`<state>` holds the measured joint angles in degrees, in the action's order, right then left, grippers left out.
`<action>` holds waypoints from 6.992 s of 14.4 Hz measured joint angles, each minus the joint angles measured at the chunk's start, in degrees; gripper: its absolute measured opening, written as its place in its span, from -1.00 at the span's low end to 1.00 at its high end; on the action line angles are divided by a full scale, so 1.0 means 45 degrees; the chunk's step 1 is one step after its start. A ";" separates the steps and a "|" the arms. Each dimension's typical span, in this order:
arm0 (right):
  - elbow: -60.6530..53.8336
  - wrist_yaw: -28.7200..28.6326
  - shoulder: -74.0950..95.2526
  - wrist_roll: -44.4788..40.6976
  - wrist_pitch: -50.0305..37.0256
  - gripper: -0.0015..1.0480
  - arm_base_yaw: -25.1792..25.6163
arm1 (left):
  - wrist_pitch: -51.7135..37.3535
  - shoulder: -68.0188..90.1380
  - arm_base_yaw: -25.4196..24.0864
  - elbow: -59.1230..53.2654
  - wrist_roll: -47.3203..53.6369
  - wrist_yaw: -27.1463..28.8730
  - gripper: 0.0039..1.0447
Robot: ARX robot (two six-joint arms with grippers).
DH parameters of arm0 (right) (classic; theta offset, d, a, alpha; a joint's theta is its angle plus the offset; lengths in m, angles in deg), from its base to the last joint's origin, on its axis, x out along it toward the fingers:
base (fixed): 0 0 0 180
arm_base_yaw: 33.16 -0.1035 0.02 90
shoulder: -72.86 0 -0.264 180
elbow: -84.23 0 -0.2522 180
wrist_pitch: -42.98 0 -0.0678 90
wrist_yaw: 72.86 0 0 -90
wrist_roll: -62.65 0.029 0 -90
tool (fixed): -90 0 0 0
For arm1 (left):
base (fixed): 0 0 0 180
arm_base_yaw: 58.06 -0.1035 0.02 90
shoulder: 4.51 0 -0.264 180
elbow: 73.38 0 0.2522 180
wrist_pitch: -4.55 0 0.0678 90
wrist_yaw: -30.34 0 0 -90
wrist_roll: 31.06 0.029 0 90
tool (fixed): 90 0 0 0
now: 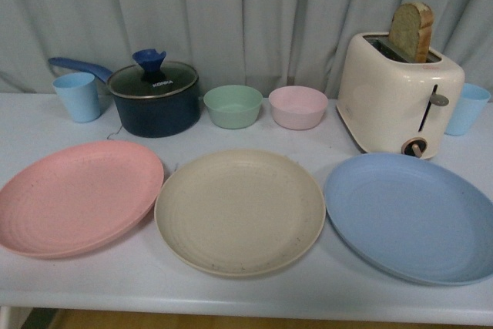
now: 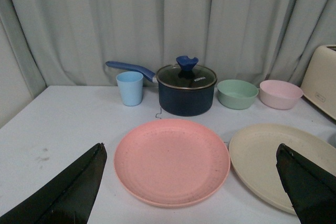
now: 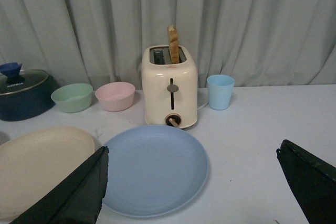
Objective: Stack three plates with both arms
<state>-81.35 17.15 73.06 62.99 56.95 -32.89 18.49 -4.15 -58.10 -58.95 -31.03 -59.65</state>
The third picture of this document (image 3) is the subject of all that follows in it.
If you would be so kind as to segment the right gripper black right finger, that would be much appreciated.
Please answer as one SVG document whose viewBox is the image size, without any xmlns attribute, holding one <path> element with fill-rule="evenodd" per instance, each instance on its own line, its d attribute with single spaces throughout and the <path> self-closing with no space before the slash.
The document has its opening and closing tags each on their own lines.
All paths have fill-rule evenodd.
<svg viewBox="0 0 336 224">
<path fill-rule="evenodd" d="M 308 223 L 335 223 L 335 167 L 289 140 L 276 153 Z"/>
</svg>

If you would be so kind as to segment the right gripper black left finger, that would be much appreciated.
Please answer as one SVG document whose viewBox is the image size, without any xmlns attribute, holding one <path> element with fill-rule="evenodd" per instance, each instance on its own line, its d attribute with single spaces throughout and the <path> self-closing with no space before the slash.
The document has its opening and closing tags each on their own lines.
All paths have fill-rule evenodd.
<svg viewBox="0 0 336 224">
<path fill-rule="evenodd" d="M 108 153 L 99 148 L 12 223 L 96 223 L 108 182 Z"/>
</svg>

